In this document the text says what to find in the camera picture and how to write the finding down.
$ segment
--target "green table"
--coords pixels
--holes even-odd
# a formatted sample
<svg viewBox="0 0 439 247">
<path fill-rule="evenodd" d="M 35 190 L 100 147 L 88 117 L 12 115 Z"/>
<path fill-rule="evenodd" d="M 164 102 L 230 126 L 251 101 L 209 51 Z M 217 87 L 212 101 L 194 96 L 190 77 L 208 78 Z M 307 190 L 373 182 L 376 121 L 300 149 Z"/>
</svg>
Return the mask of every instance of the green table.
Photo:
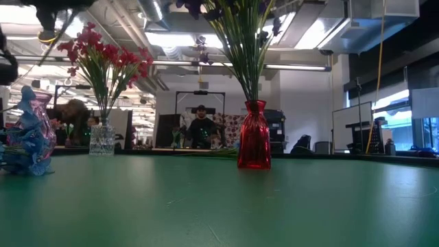
<svg viewBox="0 0 439 247">
<path fill-rule="evenodd" d="M 0 246 L 439 246 L 439 170 L 274 159 L 57 156 L 0 175 Z"/>
</svg>

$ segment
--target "red vase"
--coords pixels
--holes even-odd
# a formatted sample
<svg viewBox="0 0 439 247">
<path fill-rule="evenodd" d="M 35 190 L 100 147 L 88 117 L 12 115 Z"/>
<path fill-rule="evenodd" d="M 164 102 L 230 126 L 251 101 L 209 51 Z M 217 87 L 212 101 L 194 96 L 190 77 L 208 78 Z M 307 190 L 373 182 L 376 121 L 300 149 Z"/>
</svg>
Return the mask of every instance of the red vase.
<svg viewBox="0 0 439 247">
<path fill-rule="evenodd" d="M 238 168 L 270 169 L 270 132 L 263 110 L 267 102 L 247 101 L 248 115 L 241 127 Z"/>
</svg>

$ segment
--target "dark shirt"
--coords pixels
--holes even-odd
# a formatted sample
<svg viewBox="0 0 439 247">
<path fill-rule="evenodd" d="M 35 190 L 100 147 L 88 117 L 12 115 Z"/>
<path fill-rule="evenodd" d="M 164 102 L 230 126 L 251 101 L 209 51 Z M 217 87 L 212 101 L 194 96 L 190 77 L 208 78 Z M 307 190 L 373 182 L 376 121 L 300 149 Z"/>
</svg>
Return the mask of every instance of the dark shirt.
<svg viewBox="0 0 439 247">
<path fill-rule="evenodd" d="M 211 136 L 215 129 L 215 123 L 207 117 L 204 119 L 195 119 L 189 127 L 192 136 L 192 148 L 211 148 L 211 142 L 208 137 Z"/>
</svg>

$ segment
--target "pipe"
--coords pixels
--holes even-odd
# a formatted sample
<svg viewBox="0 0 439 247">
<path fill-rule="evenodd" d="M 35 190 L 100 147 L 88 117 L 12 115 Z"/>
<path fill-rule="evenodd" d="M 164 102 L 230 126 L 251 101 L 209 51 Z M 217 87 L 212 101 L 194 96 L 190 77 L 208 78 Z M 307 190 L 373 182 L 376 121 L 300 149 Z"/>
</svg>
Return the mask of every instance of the pipe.
<svg viewBox="0 0 439 247">
<path fill-rule="evenodd" d="M 140 41 L 144 44 L 144 46 L 148 48 L 151 56 L 155 57 L 154 50 L 152 49 L 150 42 L 146 38 L 145 34 L 142 34 L 142 32 L 140 32 L 140 30 L 137 28 L 137 24 L 131 18 L 131 15 L 128 13 L 128 11 L 126 11 L 125 7 L 121 5 L 119 0 L 112 0 L 112 2 L 116 5 L 116 8 L 121 12 L 123 17 L 125 17 L 125 20 L 130 24 L 134 32 L 139 37 Z"/>
<path fill-rule="evenodd" d="M 142 47 L 143 44 L 138 40 L 138 37 L 132 33 L 131 29 L 126 25 L 125 21 L 122 19 L 120 14 L 116 11 L 115 7 L 111 4 L 111 2 L 109 0 L 102 0 L 102 3 L 104 3 L 108 7 L 108 9 L 114 14 L 116 20 L 122 25 L 123 29 L 130 36 L 132 41 L 134 41 L 134 43 L 138 47 Z"/>
</svg>

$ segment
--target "blue decorative object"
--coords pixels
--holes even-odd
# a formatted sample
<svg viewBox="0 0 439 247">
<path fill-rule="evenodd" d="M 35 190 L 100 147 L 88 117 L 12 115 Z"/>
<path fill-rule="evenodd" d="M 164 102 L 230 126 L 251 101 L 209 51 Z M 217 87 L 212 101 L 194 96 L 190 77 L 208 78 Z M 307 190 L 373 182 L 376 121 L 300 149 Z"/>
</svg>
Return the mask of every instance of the blue decorative object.
<svg viewBox="0 0 439 247">
<path fill-rule="evenodd" d="M 0 142 L 0 169 L 12 174 L 41 176 L 50 170 L 47 149 L 49 141 L 43 134 L 43 121 L 32 108 L 36 95 L 29 86 L 21 89 L 21 101 L 17 108 L 23 111 L 19 121 L 22 128 L 9 128 L 0 134 L 8 136 L 8 144 Z"/>
</svg>

